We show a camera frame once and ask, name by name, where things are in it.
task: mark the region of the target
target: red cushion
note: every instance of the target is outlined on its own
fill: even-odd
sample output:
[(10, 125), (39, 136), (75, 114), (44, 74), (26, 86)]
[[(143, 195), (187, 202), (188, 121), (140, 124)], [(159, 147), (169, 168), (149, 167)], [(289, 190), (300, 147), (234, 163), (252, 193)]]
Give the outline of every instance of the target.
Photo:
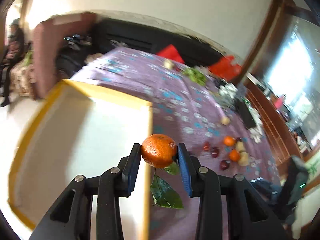
[(184, 60), (180, 56), (179, 52), (177, 51), (176, 47), (170, 44), (169, 46), (165, 47), (163, 50), (159, 51), (156, 55), (165, 57), (167, 59), (171, 59), (180, 63), (184, 63)]

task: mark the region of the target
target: wooden door frame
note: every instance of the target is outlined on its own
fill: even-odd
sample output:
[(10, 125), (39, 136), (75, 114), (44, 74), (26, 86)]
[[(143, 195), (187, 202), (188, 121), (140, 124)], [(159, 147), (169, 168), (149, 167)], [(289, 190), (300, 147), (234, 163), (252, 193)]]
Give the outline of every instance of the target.
[(270, 35), (262, 57), (258, 60), (257, 64), (253, 67), (251, 74), (255, 78), (262, 78), (272, 62), (275, 60), (277, 52), (279, 51), (282, 42), (284, 41), (287, 29), (291, 24), (292, 15), (288, 14), (291, 8), (295, 8), (296, 4), (293, 0), (283, 0), (279, 16), (276, 20), (275, 27)]
[(249, 67), (251, 66), (252, 62), (254, 61), (255, 57), (257, 56), (258, 52), (260, 51), (263, 42), (265, 41), (270, 28), (272, 26), (272, 23), (276, 17), (277, 11), (281, 5), (281, 3), (283, 2), (283, 0), (272, 0), (270, 5), (269, 5), (269, 9), (268, 9), (268, 13), (266, 15), (266, 18), (264, 20), (264, 23), (261, 26), (260, 32), (249, 52), (249, 54), (247, 55), (247, 57), (244, 60), (244, 63), (242, 64), (242, 69), (241, 72), (238, 76), (236, 76), (231, 82), (236, 86), (237, 84), (239, 84), (242, 80), (242, 78), (246, 75), (247, 71), (249, 70)]
[(287, 13), (293, 16), (296, 16), (298, 18), (304, 19), (314, 25), (317, 25), (320, 27), (320, 24), (318, 23), (316, 17), (313, 15), (313, 13), (307, 9), (301, 8), (301, 7), (288, 7)]
[(6, 17), (7, 13), (0, 16), (0, 62), (2, 62), (4, 57), (4, 31)]

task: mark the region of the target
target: green vegetable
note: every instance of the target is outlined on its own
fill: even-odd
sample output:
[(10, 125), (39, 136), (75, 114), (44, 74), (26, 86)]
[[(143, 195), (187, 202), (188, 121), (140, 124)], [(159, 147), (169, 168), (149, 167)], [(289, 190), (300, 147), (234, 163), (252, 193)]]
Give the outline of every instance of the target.
[(26, 66), (29, 66), (30, 64), (32, 64), (32, 51), (29, 50), (26, 55), (24, 56), (24, 59), (23, 59), (23, 66), (26, 67)]
[(183, 72), (184, 75), (188, 76), (191, 81), (198, 83), (201, 86), (205, 85), (206, 77), (199, 70), (194, 68), (186, 68)]
[(175, 162), (164, 168), (164, 170), (171, 175), (178, 175), (180, 173), (179, 166)]
[(183, 209), (182, 200), (178, 193), (164, 180), (156, 174), (150, 186), (155, 205), (166, 208)]

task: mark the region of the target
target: wooden cabinet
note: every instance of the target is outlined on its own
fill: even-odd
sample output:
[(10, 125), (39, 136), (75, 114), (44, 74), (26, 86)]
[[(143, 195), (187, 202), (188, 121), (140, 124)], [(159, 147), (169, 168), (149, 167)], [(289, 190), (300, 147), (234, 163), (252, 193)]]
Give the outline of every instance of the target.
[(247, 99), (253, 108), (261, 115), (263, 129), (270, 144), (270, 148), (280, 176), (286, 174), (287, 161), (291, 155), (297, 155), (302, 159), (299, 147), (288, 130), (283, 118), (277, 112), (273, 103), (269, 101), (263, 92), (251, 81), (247, 83)]

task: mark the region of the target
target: tangerine leaf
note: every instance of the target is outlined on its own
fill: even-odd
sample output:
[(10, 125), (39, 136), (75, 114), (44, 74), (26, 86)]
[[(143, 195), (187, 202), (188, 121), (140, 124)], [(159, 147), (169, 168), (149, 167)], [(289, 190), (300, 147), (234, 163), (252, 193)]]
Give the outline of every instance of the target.
[(178, 193), (164, 180), (156, 174), (150, 186), (155, 205), (166, 208), (183, 209), (182, 200)]
[(178, 175), (180, 173), (179, 166), (175, 162), (165, 167), (164, 170), (171, 175)]

